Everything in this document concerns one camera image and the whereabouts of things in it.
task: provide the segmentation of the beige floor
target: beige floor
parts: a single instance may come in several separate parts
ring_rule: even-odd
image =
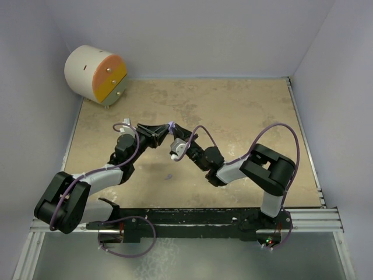
[[[286,206],[318,207],[319,196],[302,141],[291,97],[284,80],[133,80],[120,100],[104,109],[85,100],[73,137],[66,171],[86,172],[103,166],[114,151],[118,134],[115,122],[130,117],[132,124],[164,124],[175,121],[193,130],[205,125],[226,160],[243,155],[257,134],[280,121],[291,125],[301,140],[298,176],[287,197]],[[210,146],[201,131],[198,144]],[[161,147],[148,149],[135,163],[131,179],[110,187],[90,199],[106,197],[121,207],[258,207],[263,191],[246,180],[225,187],[210,185],[187,157],[170,159],[168,136]],[[293,136],[276,127],[260,143],[295,161]]]

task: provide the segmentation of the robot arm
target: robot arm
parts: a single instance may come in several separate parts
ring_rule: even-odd
[[[271,218],[278,215],[286,186],[295,169],[295,163],[291,159],[261,144],[256,144],[249,156],[227,163],[218,147],[213,146],[203,150],[195,142],[198,135],[194,135],[188,148],[187,141],[192,132],[177,124],[172,131],[174,142],[171,144],[170,153],[173,160],[178,160],[187,149],[185,155],[202,171],[208,171],[205,177],[216,187],[234,180],[250,178],[264,190],[261,212]]]
[[[63,233],[70,233],[81,222],[82,218],[91,219],[91,221],[100,220],[103,213],[98,212],[100,207],[97,206],[101,206],[104,212],[111,212],[112,205],[104,199],[96,202],[93,207],[90,207],[90,204],[87,205],[88,196],[107,187],[126,182],[135,171],[133,164],[139,156],[147,148],[156,148],[161,145],[169,132],[169,127],[168,124],[154,126],[138,124],[136,132],[139,135],[139,146],[134,137],[134,132],[123,130],[122,135],[117,139],[114,153],[111,154],[108,164],[102,168],[103,171],[91,174],[75,184],[58,209],[53,227],[59,229]],[[137,147],[138,151],[136,155],[132,157]],[[115,166],[126,162],[130,158],[132,159],[127,164],[115,168]],[[73,175],[63,171],[57,173],[35,207],[34,216],[50,224],[63,193],[68,189],[74,179],[81,175],[84,175],[84,173]],[[83,214],[86,215],[85,209],[87,207],[92,210],[96,209],[94,212],[98,213],[98,215],[83,217]]]

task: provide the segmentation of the gray wall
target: gray wall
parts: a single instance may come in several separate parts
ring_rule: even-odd
[[[292,75],[334,0],[47,0],[68,46],[134,77]]]
[[[79,98],[69,52],[42,0],[0,1],[0,279],[10,279],[33,208],[61,168]]]
[[[294,75],[322,190],[338,206],[360,279],[372,279],[373,1],[336,0]]]

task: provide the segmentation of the purple cable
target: purple cable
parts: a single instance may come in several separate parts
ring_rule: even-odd
[[[128,219],[141,219],[145,222],[147,222],[150,227],[152,228],[152,231],[153,231],[153,241],[151,243],[151,245],[149,246],[148,249],[146,249],[144,252],[140,253],[140,254],[135,254],[135,255],[125,255],[125,254],[120,254],[120,253],[117,253],[117,252],[114,252],[114,251],[111,251],[107,248],[104,247],[104,245],[100,242],[100,233],[98,233],[98,236],[97,236],[97,240],[98,240],[98,245],[100,246],[100,248],[112,255],[116,255],[118,257],[122,257],[122,258],[138,258],[138,257],[142,257],[143,255],[145,255],[146,253],[148,253],[153,247],[154,245],[156,244],[156,240],[157,240],[157,236],[156,236],[156,229],[154,228],[153,224],[147,220],[146,218],[144,217],[141,217],[141,216],[129,216],[129,217],[125,217],[125,218],[121,218],[121,219],[117,219],[117,220],[107,220],[106,222],[101,222],[102,225],[105,225],[105,224],[110,224],[110,223],[118,223],[118,222],[122,222],[124,220],[128,220]]]
[[[276,245],[273,249],[278,249],[279,247],[281,247],[290,237],[290,233],[291,231],[293,230],[293,219],[291,218],[291,215],[290,215],[290,212],[289,211],[286,211],[285,208],[283,206],[281,206],[281,209],[288,215],[288,217],[290,218],[290,228],[289,228],[289,232],[287,233],[287,235],[285,236],[284,240],[282,240],[282,242],[278,245]]]
[[[56,229],[54,228],[54,224],[56,223],[56,218],[57,218],[57,213],[59,211],[59,209],[61,208],[61,205],[62,203],[64,202],[64,199],[66,198],[66,196],[69,194],[70,190],[75,186],[75,184],[77,182],[79,182],[81,179],[89,176],[89,175],[92,175],[94,173],[97,173],[97,172],[101,172],[101,171],[106,171],[106,170],[112,170],[112,169],[115,169],[115,168],[120,168],[122,167],[123,165],[126,165],[127,163],[129,163],[137,154],[139,148],[140,148],[140,137],[139,137],[139,134],[138,132],[136,131],[136,129],[134,129],[134,127],[128,125],[128,124],[124,124],[124,123],[116,123],[116,124],[113,124],[112,125],[112,128],[116,131],[116,132],[120,132],[119,130],[117,130],[115,127],[117,125],[124,125],[125,127],[129,127],[130,129],[132,129],[136,135],[136,139],[137,139],[137,146],[136,146],[136,149],[133,153],[133,155],[128,159],[126,160],[125,162],[122,162],[121,164],[119,165],[116,165],[116,166],[111,166],[111,167],[108,167],[107,169],[106,168],[99,168],[99,169],[95,169],[95,170],[92,170],[92,171],[89,171],[83,175],[80,175],[78,178],[76,178],[69,186],[68,188],[66,189],[66,191],[64,192],[64,194],[62,195],[62,197],[59,199],[58,203],[57,203],[57,206],[56,206],[56,209],[54,210],[53,212],[53,215],[52,215],[52,218],[51,218],[51,222],[49,224],[49,230],[50,231],[55,231]]]
[[[187,153],[187,150],[189,149],[189,146],[191,145],[191,142],[192,142],[192,140],[193,140],[193,137],[194,137],[194,135],[196,134],[196,131],[197,131],[198,128],[203,129],[203,130],[207,133],[207,135],[210,137],[210,139],[211,139],[212,143],[214,144],[214,146],[217,146],[217,145],[216,145],[216,142],[214,141],[214,139],[212,138],[210,132],[206,129],[206,127],[204,127],[203,125],[197,125],[197,126],[195,127],[195,129],[193,130],[191,136],[189,137],[188,142],[186,143],[186,148],[185,148],[185,150],[183,151],[183,153],[181,154],[181,156],[180,156],[178,159],[174,159],[174,161],[179,162],[179,161],[182,160],[182,158],[185,156],[185,154]]]

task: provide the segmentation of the purple wire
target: purple wire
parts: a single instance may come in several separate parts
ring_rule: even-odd
[[[181,154],[181,156],[180,156],[178,159],[174,159],[174,161],[179,162],[179,161],[182,160],[182,158],[185,156],[185,154],[187,153],[187,150],[189,149],[189,147],[190,147],[190,145],[191,145],[191,142],[193,141],[194,135],[196,134],[196,131],[198,130],[198,128],[203,129],[203,130],[207,133],[207,135],[210,137],[210,139],[211,139],[212,143],[214,144],[214,146],[217,146],[217,145],[216,145],[216,142],[215,142],[214,139],[212,138],[212,136],[211,136],[210,132],[207,130],[207,128],[204,127],[203,125],[197,125],[197,126],[195,127],[195,129],[193,130],[191,136],[189,137],[188,142],[186,143],[186,148],[185,148],[185,150],[183,151],[183,153]]]
[[[101,172],[101,171],[106,171],[106,170],[112,170],[112,169],[115,169],[115,168],[120,168],[122,167],[123,165],[126,165],[127,163],[129,163],[137,154],[139,148],[140,148],[140,137],[139,137],[139,134],[138,132],[136,131],[136,129],[134,129],[134,127],[132,127],[131,125],[128,125],[128,124],[124,124],[124,123],[116,123],[116,124],[113,124],[112,125],[112,128],[116,131],[116,132],[120,132],[119,130],[117,130],[115,127],[117,125],[124,125],[125,127],[129,127],[130,129],[132,129],[136,135],[136,139],[137,139],[137,146],[136,146],[136,149],[133,153],[133,155],[128,159],[126,160],[125,162],[122,162],[121,164],[119,165],[116,165],[116,166],[111,166],[111,167],[108,167],[107,169],[106,168],[99,168],[99,169],[95,169],[95,170],[92,170],[92,171],[89,171],[83,175],[80,175],[78,178],[76,178],[69,186],[68,188],[66,189],[66,191],[64,192],[64,194],[62,195],[62,197],[59,199],[58,203],[57,203],[57,206],[56,206],[56,209],[54,210],[53,212],[53,215],[52,215],[52,218],[51,218],[51,222],[49,224],[49,230],[50,231],[55,231],[56,228],[54,228],[54,224],[56,223],[56,219],[57,219],[57,213],[59,211],[59,209],[61,208],[61,205],[62,203],[64,202],[64,199],[66,198],[66,196],[69,194],[70,190],[75,186],[75,184],[77,182],[79,182],[81,179],[89,176],[89,175],[92,175],[94,173],[97,173],[97,172]]]
[[[289,232],[287,233],[287,235],[285,236],[284,240],[282,240],[282,242],[278,245],[276,245],[273,249],[278,249],[279,247],[281,247],[290,237],[290,233],[291,231],[293,230],[293,219],[291,218],[291,215],[290,215],[290,212],[289,211],[286,211],[285,208],[283,206],[281,206],[281,209],[288,215],[288,217],[290,218],[290,228],[289,228]]]
[[[98,245],[100,246],[100,248],[112,255],[116,255],[118,257],[122,257],[122,258],[138,258],[138,257],[142,257],[143,255],[145,255],[146,253],[148,253],[153,247],[154,245],[156,244],[156,240],[157,240],[157,236],[156,236],[156,229],[154,228],[153,224],[147,220],[146,218],[144,217],[141,217],[141,216],[129,216],[129,217],[125,217],[125,218],[121,218],[121,219],[117,219],[117,220],[107,220],[105,222],[101,222],[102,225],[105,225],[105,224],[111,224],[111,223],[118,223],[118,222],[122,222],[124,220],[128,220],[128,219],[141,219],[145,222],[147,222],[150,227],[152,228],[152,231],[153,231],[153,241],[151,243],[151,245],[149,246],[148,249],[146,249],[144,252],[140,253],[140,254],[135,254],[135,255],[125,255],[125,254],[120,254],[120,253],[117,253],[117,252],[114,252],[114,251],[111,251],[107,248],[104,247],[104,245],[100,242],[100,234],[98,234],[97,236],[97,240],[98,240]]]

